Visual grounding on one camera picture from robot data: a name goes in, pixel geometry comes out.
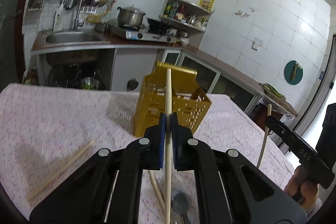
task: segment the silver screw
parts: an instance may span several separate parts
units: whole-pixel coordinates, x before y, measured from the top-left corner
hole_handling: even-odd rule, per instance
[[[149,139],[147,139],[147,138],[141,138],[139,140],[139,143],[142,144],[142,145],[149,144]]]
[[[230,149],[227,154],[232,158],[238,157],[239,155],[238,151],[235,149]]]
[[[109,154],[109,150],[106,148],[102,148],[101,150],[98,151],[98,155],[101,157],[105,157]]]
[[[197,144],[198,144],[198,140],[196,140],[196,139],[194,139],[194,138],[189,139],[189,140],[188,140],[188,144],[190,144],[190,145],[197,145]]]

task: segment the table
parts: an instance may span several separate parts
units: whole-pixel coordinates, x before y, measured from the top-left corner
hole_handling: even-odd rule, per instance
[[[136,138],[132,117],[138,93],[10,84],[0,94],[0,181],[13,203],[29,218],[31,210],[97,150],[125,148]],[[194,137],[212,149],[235,148],[256,165],[264,132],[226,95],[209,94],[212,105]],[[52,185],[28,202],[26,195],[65,165],[90,140],[85,154]],[[260,170],[280,188],[294,173],[268,138]],[[163,188],[164,172],[155,171]],[[199,223],[192,171],[172,171],[172,190],[191,195],[190,220]],[[173,211],[172,220],[179,220]],[[143,172],[139,223],[164,223],[149,175]]]

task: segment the spoon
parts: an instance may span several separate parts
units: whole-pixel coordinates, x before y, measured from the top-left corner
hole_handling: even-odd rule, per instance
[[[190,224],[187,216],[187,211],[191,206],[190,198],[184,193],[178,193],[172,201],[173,209],[175,212],[183,216],[184,224]]]

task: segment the human hand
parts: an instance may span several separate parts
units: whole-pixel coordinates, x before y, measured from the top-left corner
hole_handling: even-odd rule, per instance
[[[306,210],[306,212],[308,212],[308,210],[315,204],[319,196],[319,189],[316,184],[310,181],[305,181],[299,188],[296,179],[299,177],[300,171],[301,165],[295,169],[294,175],[286,185],[284,192],[290,196],[294,196],[298,190],[300,190],[302,196],[305,198],[305,201],[301,204],[301,207]]]

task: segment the wicker basket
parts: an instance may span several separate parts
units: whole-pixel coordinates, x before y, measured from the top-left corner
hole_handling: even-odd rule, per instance
[[[178,123],[195,133],[211,106],[209,98],[196,83],[197,71],[158,61],[156,69],[146,75],[134,114],[134,136],[143,137],[146,128],[159,123],[165,112],[166,71],[171,69],[172,112],[177,112]]]

